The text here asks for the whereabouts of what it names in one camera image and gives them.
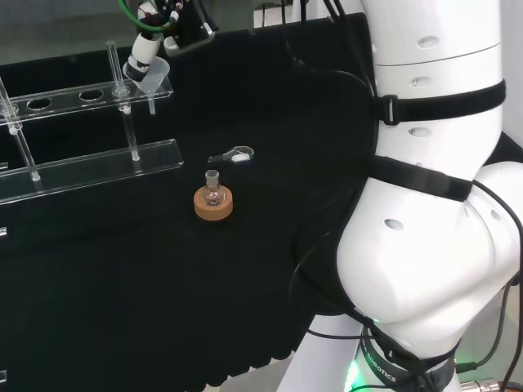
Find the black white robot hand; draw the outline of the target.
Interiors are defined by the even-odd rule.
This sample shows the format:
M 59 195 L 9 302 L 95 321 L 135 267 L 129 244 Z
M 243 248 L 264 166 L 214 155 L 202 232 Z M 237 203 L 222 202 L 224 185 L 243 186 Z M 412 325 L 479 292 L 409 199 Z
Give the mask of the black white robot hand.
M 136 26 L 136 40 L 123 67 L 135 82 L 145 78 L 160 49 L 167 56 L 178 56 L 211 42 L 218 31 L 201 1 L 119 0 L 118 4 Z

